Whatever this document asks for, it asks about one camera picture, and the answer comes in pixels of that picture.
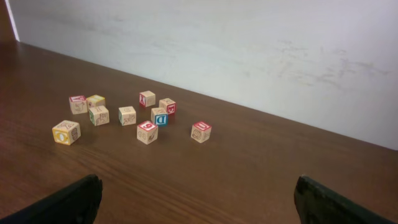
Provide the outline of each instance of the black object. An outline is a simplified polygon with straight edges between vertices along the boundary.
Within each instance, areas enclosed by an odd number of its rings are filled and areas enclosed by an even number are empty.
[[[298,178],[294,204],[302,224],[391,224],[307,176]]]
[[[92,224],[102,198],[102,180],[88,175],[0,220],[0,224]]]

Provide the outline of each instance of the brown table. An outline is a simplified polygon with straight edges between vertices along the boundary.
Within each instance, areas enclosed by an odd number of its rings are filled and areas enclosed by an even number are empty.
[[[104,182],[96,223],[299,223],[293,192],[307,174],[398,222],[398,152],[25,44],[0,45],[0,218],[83,176]],[[150,119],[139,92],[177,115],[146,146],[118,108]],[[111,122],[72,115],[68,97],[106,97]],[[51,128],[80,123],[71,146]],[[190,138],[192,124],[213,126]]]

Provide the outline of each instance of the cube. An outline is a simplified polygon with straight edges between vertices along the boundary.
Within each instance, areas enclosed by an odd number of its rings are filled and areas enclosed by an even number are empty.
[[[102,96],[94,95],[87,98],[88,107],[105,106],[105,98]]]
[[[150,121],[145,121],[137,126],[137,139],[145,144],[150,144],[157,139],[158,127]]]
[[[211,126],[199,121],[192,126],[191,137],[199,143],[210,138]]]
[[[142,93],[139,93],[139,104],[140,106],[146,108],[148,106],[155,105],[155,93],[151,91],[145,91]]]
[[[119,121],[122,126],[136,123],[136,111],[132,106],[119,108]]]
[[[87,101],[85,96],[69,97],[69,105],[73,114],[87,113]]]
[[[80,125],[77,122],[65,120],[52,128],[52,134],[56,143],[70,146],[81,136]]]
[[[109,123],[109,111],[104,106],[96,106],[89,109],[90,120],[94,126]]]
[[[152,122],[159,127],[163,127],[167,125],[167,120],[169,116],[165,109],[163,108],[152,108],[150,112],[150,119]]]
[[[170,98],[159,100],[159,107],[164,108],[168,115],[175,115],[177,104]]]

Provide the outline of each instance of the block top face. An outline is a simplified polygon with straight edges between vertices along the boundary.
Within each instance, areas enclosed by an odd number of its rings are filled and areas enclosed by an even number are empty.
[[[69,100],[74,103],[74,102],[82,102],[86,100],[85,96],[71,96],[69,97]]]
[[[79,124],[77,122],[73,122],[73,121],[62,121],[61,123],[57,124],[54,128],[58,129],[58,130],[65,130],[65,131],[69,131],[72,129],[72,127],[74,127],[76,124]]]
[[[93,95],[93,96],[89,97],[89,99],[90,99],[91,101],[100,101],[100,100],[103,100],[103,99],[105,99],[105,98],[103,98],[102,96]]]
[[[211,128],[210,125],[204,123],[203,121],[199,121],[199,122],[195,123],[194,127],[198,128],[201,131],[206,131],[207,129]]]
[[[145,131],[151,131],[151,130],[155,129],[157,127],[157,125],[150,121],[145,121],[145,122],[141,123],[139,125],[139,127]]]
[[[143,95],[144,97],[150,97],[150,96],[154,96],[155,95],[155,93],[153,93],[151,91],[145,91],[145,92],[142,92],[142,93],[139,93],[139,94]]]
[[[90,108],[90,111],[94,115],[100,114],[100,113],[109,113],[108,109],[106,109],[106,107],[104,107],[104,106],[96,106],[96,107]]]
[[[163,99],[161,101],[163,101],[164,103],[167,103],[167,104],[175,103],[175,101],[170,99],[170,98],[166,98],[166,99]]]
[[[167,114],[167,111],[164,108],[152,108],[154,114]]]
[[[120,112],[122,114],[135,113],[136,112],[135,109],[132,106],[125,106],[125,107],[119,108],[119,110],[120,110]]]

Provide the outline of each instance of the white wall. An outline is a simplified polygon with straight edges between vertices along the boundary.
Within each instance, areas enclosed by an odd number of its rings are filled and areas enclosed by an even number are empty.
[[[396,0],[13,0],[22,42],[398,149]]]

